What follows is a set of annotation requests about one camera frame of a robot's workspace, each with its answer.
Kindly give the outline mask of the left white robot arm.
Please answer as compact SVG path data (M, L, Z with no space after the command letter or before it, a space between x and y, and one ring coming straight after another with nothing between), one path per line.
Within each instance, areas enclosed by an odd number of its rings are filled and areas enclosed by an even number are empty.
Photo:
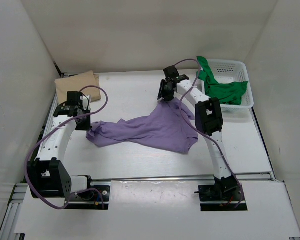
M56 132L47 139L36 159L27 164L30 182L44 198L68 198L71 193L88 188L88 176L69 175L63 162L72 133L91 128L90 116L65 121L90 113L90 101L90 95L69 91L66 101L53 113L51 130Z

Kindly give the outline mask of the purple t shirt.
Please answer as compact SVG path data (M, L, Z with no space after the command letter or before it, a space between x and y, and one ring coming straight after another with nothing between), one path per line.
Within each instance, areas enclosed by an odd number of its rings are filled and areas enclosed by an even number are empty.
M131 142L145 147L188 154L199 136L189 124L195 115L178 98L161 100L148 116L115 122L94 122L86 139L97 147Z

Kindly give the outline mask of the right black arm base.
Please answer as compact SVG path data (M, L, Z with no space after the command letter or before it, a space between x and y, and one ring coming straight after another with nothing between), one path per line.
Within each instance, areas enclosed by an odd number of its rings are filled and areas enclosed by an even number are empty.
M239 187L221 193L215 185L199 185L194 194L199 197L201 212L248 211L243 191Z

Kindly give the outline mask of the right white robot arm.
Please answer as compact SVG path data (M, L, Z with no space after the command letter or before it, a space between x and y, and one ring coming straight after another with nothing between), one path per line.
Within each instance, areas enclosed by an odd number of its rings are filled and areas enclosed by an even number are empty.
M163 72L165 79L160 83L158 99L171 101L178 93L191 103L195 110L195 130L205 138L212 160L214 188L223 194L234 191L239 183L229 166L223 143L224 121L220 101L205 95L192 84L188 76L180 75L175 66L166 67Z

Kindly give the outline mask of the beige t shirt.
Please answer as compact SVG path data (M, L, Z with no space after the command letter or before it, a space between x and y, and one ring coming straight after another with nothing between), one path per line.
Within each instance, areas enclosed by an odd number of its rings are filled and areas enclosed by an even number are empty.
M59 78L54 82L59 104L67 100L67 92L69 91L79 92L86 86L100 86L99 75L94 74L92 70L66 78Z

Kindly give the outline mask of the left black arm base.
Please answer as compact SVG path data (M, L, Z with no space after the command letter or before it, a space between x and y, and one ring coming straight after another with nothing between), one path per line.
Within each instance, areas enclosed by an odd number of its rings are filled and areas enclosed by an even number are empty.
M73 195L66 210L100 210L109 209L111 196L110 181L92 181L90 186L96 191L90 190L84 193Z

